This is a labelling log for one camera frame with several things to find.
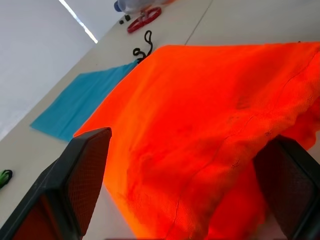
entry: orange cloth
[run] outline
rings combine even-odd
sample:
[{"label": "orange cloth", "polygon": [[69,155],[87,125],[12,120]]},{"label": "orange cloth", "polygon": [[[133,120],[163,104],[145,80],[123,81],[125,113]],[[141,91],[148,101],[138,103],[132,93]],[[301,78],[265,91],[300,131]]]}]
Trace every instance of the orange cloth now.
[{"label": "orange cloth", "polygon": [[319,50],[166,46],[117,85],[76,135],[112,128],[104,184],[137,238],[255,231],[266,205],[252,158],[281,133],[310,147],[320,129]]}]

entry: teal fabric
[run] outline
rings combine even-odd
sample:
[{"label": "teal fabric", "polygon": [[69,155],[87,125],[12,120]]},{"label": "teal fabric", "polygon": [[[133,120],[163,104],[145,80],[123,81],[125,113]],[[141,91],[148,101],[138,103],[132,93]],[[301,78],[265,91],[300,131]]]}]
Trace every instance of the teal fabric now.
[{"label": "teal fabric", "polygon": [[137,61],[104,71],[82,73],[30,125],[33,129],[69,142]]}]

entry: fluorescent light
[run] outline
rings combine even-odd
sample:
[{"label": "fluorescent light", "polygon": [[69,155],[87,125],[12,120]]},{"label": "fluorescent light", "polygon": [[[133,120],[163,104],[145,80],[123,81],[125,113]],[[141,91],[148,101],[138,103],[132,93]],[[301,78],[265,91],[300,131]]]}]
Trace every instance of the fluorescent light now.
[{"label": "fluorescent light", "polygon": [[88,36],[94,41],[96,44],[98,40],[95,38],[95,36],[89,31],[89,29],[84,25],[84,23],[78,18],[78,16],[75,14],[75,12],[69,7],[69,5],[65,2],[65,0],[59,0],[59,2],[68,10],[68,12],[72,15],[72,17],[83,27],[84,31]]}]

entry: table surface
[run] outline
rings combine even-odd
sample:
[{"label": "table surface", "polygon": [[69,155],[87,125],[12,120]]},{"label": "table surface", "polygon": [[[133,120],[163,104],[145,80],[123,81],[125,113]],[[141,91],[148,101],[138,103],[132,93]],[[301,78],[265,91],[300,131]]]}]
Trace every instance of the table surface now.
[{"label": "table surface", "polygon": [[[61,81],[0,142],[1,168],[14,171],[10,183],[0,191],[0,227],[4,224],[39,174],[66,147],[66,143],[29,127],[80,73],[105,70],[132,62],[134,48],[149,50],[144,41],[152,30],[154,47],[164,45],[239,45],[320,41],[319,0],[179,0],[143,29],[128,35],[116,24]],[[320,162],[320,141],[309,153]],[[271,225],[279,233],[279,227]],[[261,231],[259,239],[268,239]],[[132,238],[104,187],[85,239]]]}]

